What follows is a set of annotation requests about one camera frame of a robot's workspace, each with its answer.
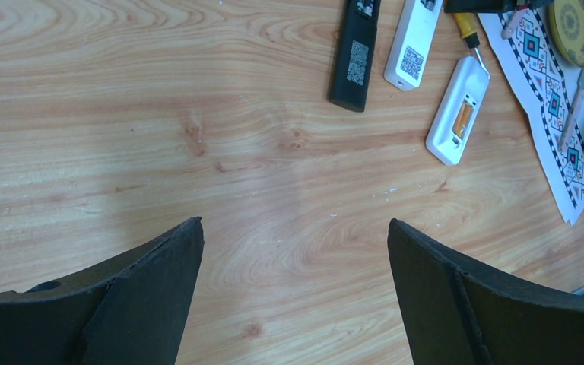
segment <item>wooden table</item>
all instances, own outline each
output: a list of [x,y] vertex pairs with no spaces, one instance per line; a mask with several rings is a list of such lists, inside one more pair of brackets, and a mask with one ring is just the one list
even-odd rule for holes
[[517,104],[492,73],[462,162],[424,146],[455,63],[382,72],[367,110],[326,101],[342,2],[0,0],[0,291],[131,249],[191,216],[206,246],[178,364],[410,363],[386,251],[397,217],[539,284],[584,284]]

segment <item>yellow disc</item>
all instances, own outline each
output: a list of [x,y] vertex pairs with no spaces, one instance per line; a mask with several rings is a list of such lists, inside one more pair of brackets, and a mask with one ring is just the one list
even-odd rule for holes
[[549,21],[560,53],[584,68],[584,0],[555,0],[549,7]]

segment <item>qr code sticker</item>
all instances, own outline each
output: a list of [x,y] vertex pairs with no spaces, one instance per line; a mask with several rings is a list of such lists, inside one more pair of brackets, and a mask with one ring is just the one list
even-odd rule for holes
[[368,46],[353,40],[351,48],[351,60],[348,64],[349,81],[363,86],[363,78],[366,74],[366,62],[368,61]]
[[417,81],[420,78],[422,64],[424,64],[424,57],[407,46],[399,68]]

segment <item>screwdriver with yellow and black handle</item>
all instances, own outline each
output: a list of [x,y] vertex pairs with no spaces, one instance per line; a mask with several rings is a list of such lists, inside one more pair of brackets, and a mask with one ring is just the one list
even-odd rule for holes
[[480,66],[489,73],[489,70],[484,66],[482,62],[482,57],[480,56],[480,51],[478,47],[480,46],[480,39],[478,39],[478,31],[475,28],[475,23],[470,13],[454,13],[453,19],[455,23],[458,24],[458,29],[460,30],[460,38],[465,41],[467,47],[475,51],[476,58],[480,62]]

